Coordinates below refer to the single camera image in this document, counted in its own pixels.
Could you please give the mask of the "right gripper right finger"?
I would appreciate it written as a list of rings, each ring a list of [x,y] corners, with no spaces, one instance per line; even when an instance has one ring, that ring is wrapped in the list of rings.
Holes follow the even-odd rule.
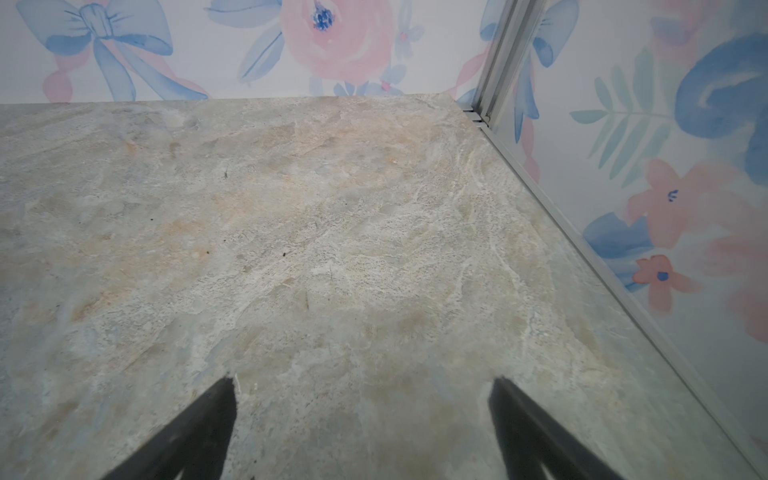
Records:
[[[508,478],[621,477],[510,379],[494,379],[488,406]]]

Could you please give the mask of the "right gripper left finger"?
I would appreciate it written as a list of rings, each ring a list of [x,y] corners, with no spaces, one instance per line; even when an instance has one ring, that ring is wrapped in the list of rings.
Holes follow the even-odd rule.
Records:
[[[107,479],[219,479],[237,418],[234,380],[201,394]]]

